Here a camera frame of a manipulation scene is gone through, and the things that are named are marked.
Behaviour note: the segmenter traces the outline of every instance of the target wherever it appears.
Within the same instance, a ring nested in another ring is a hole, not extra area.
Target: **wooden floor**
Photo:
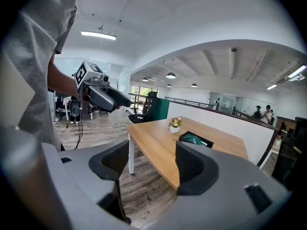
[[[128,139],[126,124],[131,124],[128,112],[117,110],[101,116],[93,114],[83,117],[83,137],[78,149],[109,143],[116,139]],[[56,124],[57,132],[66,150],[74,149],[78,141],[78,125],[60,120]],[[263,166],[263,170],[271,175],[276,158],[273,155]],[[147,229],[159,219],[176,198],[176,192],[164,178],[148,162],[137,146],[134,152],[134,175],[130,175],[128,165],[125,167],[119,182],[123,207],[126,216],[131,218],[131,225],[139,229]]]

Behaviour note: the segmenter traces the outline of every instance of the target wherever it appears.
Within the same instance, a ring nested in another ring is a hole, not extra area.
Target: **wooden table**
[[[170,119],[127,125],[129,132],[129,172],[134,173],[134,142],[149,162],[175,188],[179,187],[179,170],[175,162],[176,141],[187,131],[214,142],[213,149],[244,159],[248,155],[241,138],[181,117],[182,126],[177,134],[169,131]]]

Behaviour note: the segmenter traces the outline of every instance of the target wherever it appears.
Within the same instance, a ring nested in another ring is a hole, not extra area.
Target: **table leg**
[[[67,121],[68,121],[69,118],[68,118],[67,101],[66,101],[66,100],[64,100],[64,105],[65,105],[66,119],[67,119]]]
[[[267,162],[267,160],[269,159],[271,153],[274,152],[274,153],[277,153],[275,151],[273,151],[272,149],[269,151],[269,154],[266,156],[265,160],[262,162],[262,164],[260,165],[259,169],[262,169],[262,167],[265,165],[265,163]]]
[[[129,160],[128,160],[128,166],[129,166],[129,173],[134,174],[134,140],[128,134],[128,140],[129,140]]]

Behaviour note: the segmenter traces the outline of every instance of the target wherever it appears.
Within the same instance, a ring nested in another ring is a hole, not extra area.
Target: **black cushion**
[[[129,115],[128,118],[134,124],[144,123],[144,122],[151,121],[147,114],[132,114],[132,115]]]

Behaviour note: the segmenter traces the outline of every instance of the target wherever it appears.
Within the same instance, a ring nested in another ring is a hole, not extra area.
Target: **white flower pot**
[[[173,126],[170,126],[169,127],[169,131],[172,133],[172,134],[176,134],[179,132],[179,129],[180,127],[177,127],[177,128],[174,128]]]

